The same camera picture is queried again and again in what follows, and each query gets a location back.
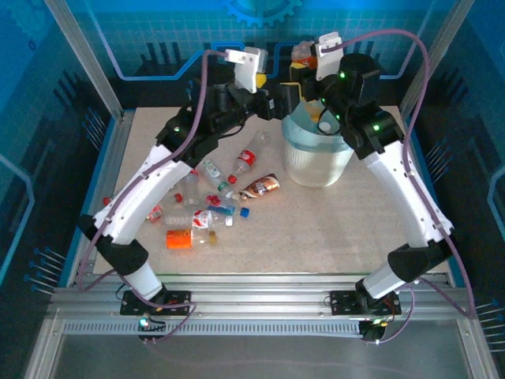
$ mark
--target white bracket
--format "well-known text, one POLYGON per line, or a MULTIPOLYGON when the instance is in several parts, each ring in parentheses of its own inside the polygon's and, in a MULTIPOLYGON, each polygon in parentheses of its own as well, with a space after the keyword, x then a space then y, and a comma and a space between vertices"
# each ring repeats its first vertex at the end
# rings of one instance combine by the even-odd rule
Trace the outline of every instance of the white bracket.
POLYGON ((340 60, 344 56, 343 49, 324 53, 324 49, 334 47, 342 43, 342 37, 338 32, 332 32, 319 37, 319 43, 316 44, 317 53, 317 71, 316 79, 322 81, 328 75, 337 73, 340 68, 340 60))
POLYGON ((256 47, 247 46, 244 51, 226 49, 227 62, 235 63, 235 85, 256 93, 256 74, 261 72, 265 53, 256 47))

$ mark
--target enclosure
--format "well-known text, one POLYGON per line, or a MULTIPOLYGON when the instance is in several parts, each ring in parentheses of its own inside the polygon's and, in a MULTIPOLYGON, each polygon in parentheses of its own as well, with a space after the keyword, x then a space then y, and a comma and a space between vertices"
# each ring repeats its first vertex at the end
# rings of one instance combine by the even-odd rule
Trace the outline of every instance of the enclosure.
MULTIPOLYGON (((167 370, 182 377, 503 375, 503 317, 493 317, 505 302, 504 14, 499 0, 3 0, 2 377, 162 377, 167 370), (133 319, 118 316, 116 275, 77 293, 87 245, 78 217, 98 212, 102 198, 142 164, 156 134, 187 103, 204 50, 265 49, 267 79, 286 82, 301 41, 333 31, 348 40, 384 28, 417 34, 429 50, 432 77, 411 146, 431 195, 454 224, 476 305, 493 302, 482 308, 492 313, 463 320, 420 284, 419 310, 387 346, 313 332, 331 325, 323 304, 328 291, 353 287, 405 243, 401 221, 356 156, 326 189, 290 181, 276 155, 280 122, 255 118, 209 155, 229 171, 256 129, 271 131, 262 168, 247 178, 275 172, 281 190, 251 202, 249 223, 222 233, 219 251, 191 254, 169 255, 159 225, 147 222, 139 233, 163 282, 189 288, 201 302, 200 316, 188 324, 193 329, 151 351, 128 329, 133 319), (271 320, 287 329, 254 329, 272 328, 271 320), (449 366, 446 357, 454 359, 449 366)), ((415 44, 378 36, 345 49, 353 52, 373 58, 377 103, 408 125, 422 79, 415 44)), ((94 258, 85 283, 109 268, 94 258)), ((454 258, 428 275, 465 302, 454 258)), ((413 306, 408 292, 400 300, 406 310, 413 306)), ((402 320, 405 312, 395 325, 402 320)))

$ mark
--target work surface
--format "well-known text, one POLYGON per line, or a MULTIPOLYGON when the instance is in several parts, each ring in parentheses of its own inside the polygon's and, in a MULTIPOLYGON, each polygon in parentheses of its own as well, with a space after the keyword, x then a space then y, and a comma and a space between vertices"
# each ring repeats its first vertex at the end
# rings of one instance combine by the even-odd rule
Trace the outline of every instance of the work surface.
MULTIPOLYGON (((399 120, 398 108, 385 107, 399 120)), ((116 191, 144 162, 156 134, 177 108, 138 108, 133 120, 116 191)), ((236 190, 269 173, 280 189, 247 202, 248 219, 234 217, 234 225, 218 231, 214 246, 168 250, 163 221, 145 221, 137 239, 148 250, 158 274, 207 272, 366 273, 386 261, 389 252, 405 243, 391 199, 373 174, 354 155, 342 177, 332 186, 311 189, 293 182, 283 169, 284 140, 279 120, 253 117, 235 137, 219 142, 208 155, 226 174, 236 156, 258 130, 267 130, 271 143, 249 173, 239 177, 236 190)), ((201 192, 211 191, 200 180, 201 192)), ((446 271, 441 265, 436 271, 446 271)), ((99 255, 95 273, 110 269, 99 255)))

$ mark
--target blue bottle cap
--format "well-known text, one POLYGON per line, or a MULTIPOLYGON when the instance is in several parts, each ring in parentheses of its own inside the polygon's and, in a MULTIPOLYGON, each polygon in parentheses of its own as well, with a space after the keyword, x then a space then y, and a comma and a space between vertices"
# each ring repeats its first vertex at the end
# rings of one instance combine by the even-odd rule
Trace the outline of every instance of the blue bottle cap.
POLYGON ((247 218, 249 217, 249 208, 241 208, 240 209, 240 216, 247 218))

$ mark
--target robotic arm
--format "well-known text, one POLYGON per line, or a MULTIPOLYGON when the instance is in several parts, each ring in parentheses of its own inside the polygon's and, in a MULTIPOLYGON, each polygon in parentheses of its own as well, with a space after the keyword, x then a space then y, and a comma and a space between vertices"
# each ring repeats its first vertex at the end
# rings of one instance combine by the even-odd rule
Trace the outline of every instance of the robotic arm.
MULTIPOLYGON (((225 60, 235 64, 234 70, 223 64, 209 67, 204 110, 196 135, 177 159, 137 183, 119 205, 114 218, 108 220, 110 223, 96 243, 98 251, 144 300, 163 304, 166 299, 166 288, 152 271, 148 252, 134 239, 146 215, 191 168, 218 147, 221 136, 236 126, 243 127, 254 114, 267 120, 282 119, 294 111, 301 97, 307 101, 320 99, 340 121, 344 141, 382 183, 402 217, 406 245, 391 252, 386 263, 356 284, 362 313, 373 311, 392 291, 449 258, 451 251, 440 228, 451 235, 452 224, 421 183, 424 195, 441 220, 441 225, 433 225, 409 180, 409 175, 417 172, 405 172, 402 164, 403 132, 393 116, 376 104, 380 72, 367 55, 344 56, 342 50, 324 53, 324 49, 341 42, 336 32, 321 36, 311 46, 317 68, 292 64, 290 83, 266 83, 262 73, 266 52, 253 47, 226 51, 225 60)), ((166 123, 135 177, 168 157, 186 139, 199 93, 200 81, 195 80, 190 103, 166 123)), ((116 199, 95 216, 80 218, 79 227, 88 238, 95 235, 116 199)))

